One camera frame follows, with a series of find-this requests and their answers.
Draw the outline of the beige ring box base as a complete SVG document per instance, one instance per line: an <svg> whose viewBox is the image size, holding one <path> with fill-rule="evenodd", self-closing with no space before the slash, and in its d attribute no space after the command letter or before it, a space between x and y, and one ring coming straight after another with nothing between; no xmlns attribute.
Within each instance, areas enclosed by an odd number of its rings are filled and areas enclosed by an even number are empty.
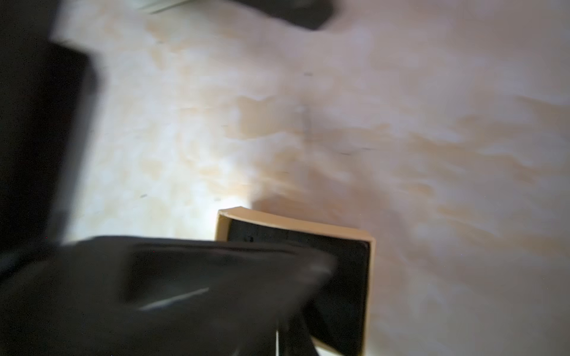
<svg viewBox="0 0 570 356"><path fill-rule="evenodd" d="M363 355L368 333L375 240L366 231L282 217L245 207L221 209L218 242L288 248L302 256L299 276L312 287L278 324L266 355Z"/></svg>

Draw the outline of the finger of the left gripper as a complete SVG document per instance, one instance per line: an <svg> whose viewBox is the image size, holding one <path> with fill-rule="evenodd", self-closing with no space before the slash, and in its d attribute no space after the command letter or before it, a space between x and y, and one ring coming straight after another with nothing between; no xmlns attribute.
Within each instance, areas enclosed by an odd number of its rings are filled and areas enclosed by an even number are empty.
<svg viewBox="0 0 570 356"><path fill-rule="evenodd" d="M267 16L310 31L322 28L335 15L332 0L236 0Z"/></svg>
<svg viewBox="0 0 570 356"><path fill-rule="evenodd" d="M1 3L1 265L47 255L68 225L94 117L92 57L54 41L58 1Z"/></svg>

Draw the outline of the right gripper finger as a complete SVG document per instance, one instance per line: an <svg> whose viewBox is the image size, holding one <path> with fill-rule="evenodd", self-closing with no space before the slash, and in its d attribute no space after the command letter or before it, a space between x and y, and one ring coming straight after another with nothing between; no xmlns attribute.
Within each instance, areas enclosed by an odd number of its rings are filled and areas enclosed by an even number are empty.
<svg viewBox="0 0 570 356"><path fill-rule="evenodd" d="M3 355L266 355L312 287L288 248L95 237L1 275Z"/></svg>

